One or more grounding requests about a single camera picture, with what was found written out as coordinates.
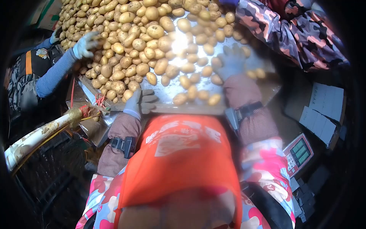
gloved hand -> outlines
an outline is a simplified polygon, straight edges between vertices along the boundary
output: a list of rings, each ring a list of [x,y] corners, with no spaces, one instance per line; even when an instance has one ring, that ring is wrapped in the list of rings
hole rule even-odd
[[[150,113],[151,109],[155,108],[155,105],[151,102],[157,100],[158,97],[156,95],[152,95],[152,93],[154,93],[153,89],[146,89],[146,90],[141,90],[141,88],[136,89],[134,94],[127,100],[123,112],[132,115],[138,120],[141,120],[139,104],[141,106],[142,114],[148,114]]]
[[[62,32],[61,27],[58,27],[49,38],[50,44],[54,44],[60,40],[60,33]]]
[[[88,32],[82,38],[80,38],[80,40],[72,48],[76,58],[92,58],[94,56],[94,54],[88,50],[98,46],[98,41],[92,40],[92,38],[98,34],[98,31]]]
[[[233,44],[232,49],[225,45],[223,50],[224,53],[217,55],[223,65],[221,67],[212,65],[212,68],[225,82],[232,75],[244,73],[246,57],[244,51],[239,48],[237,43]]]

yellow cable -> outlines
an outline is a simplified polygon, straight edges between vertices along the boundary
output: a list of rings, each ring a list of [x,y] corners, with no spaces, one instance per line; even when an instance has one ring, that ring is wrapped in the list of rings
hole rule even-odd
[[[32,156],[32,154],[39,149],[42,145],[46,144],[49,140],[51,140],[54,136],[58,135],[61,131],[63,131],[66,127],[68,127],[68,125],[62,127],[61,129],[59,129],[56,133],[54,133],[53,135],[51,135],[48,139],[46,139],[44,142],[42,142],[40,145],[38,145],[37,147],[34,148],[34,150],[32,150],[23,160],[22,162],[20,162],[20,164],[18,165],[18,167],[16,167],[12,172],[11,172],[11,176],[13,177],[16,172],[24,165],[24,163],[28,160],[28,158],[30,158],[30,156]]]

person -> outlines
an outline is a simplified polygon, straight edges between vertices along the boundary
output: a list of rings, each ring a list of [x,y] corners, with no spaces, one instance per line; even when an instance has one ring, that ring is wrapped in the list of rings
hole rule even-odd
[[[230,107],[261,104],[258,86],[243,74],[243,51],[236,44],[225,46],[219,58],[223,67],[215,71],[224,81]],[[141,134],[141,94],[141,108],[145,113],[152,108],[147,102],[156,97],[137,89],[112,124],[110,139]],[[106,145],[76,228],[270,228],[269,220],[276,218],[267,214],[271,208],[261,213],[266,204],[261,198],[254,204],[244,183],[254,184],[284,213],[283,222],[277,222],[287,226],[276,228],[294,228],[287,158],[268,108],[259,106],[245,117],[238,136],[244,147],[237,173],[228,136],[216,117],[152,118],[129,160],[111,143]]]
[[[98,32],[87,33],[63,55],[55,46],[60,40],[57,32],[60,29],[34,49],[19,56],[10,69],[7,92],[11,110],[34,110],[40,100],[54,92],[77,60],[93,57],[93,53],[88,50],[98,46],[98,42],[92,40]]]
[[[314,0],[220,0],[234,4],[238,22],[304,71],[348,65],[343,44]]]

cardboard box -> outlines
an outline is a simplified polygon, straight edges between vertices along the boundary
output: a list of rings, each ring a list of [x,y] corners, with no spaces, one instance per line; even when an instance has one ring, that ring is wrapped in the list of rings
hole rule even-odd
[[[62,2],[60,0],[47,0],[45,7],[38,20],[37,27],[42,29],[55,30],[57,21],[60,19]]]

digital scale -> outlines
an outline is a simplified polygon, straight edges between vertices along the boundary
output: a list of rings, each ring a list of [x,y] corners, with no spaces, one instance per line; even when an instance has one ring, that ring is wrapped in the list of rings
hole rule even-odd
[[[297,136],[284,150],[287,157],[287,173],[293,177],[304,165],[310,161],[314,152],[309,141],[302,133]]]

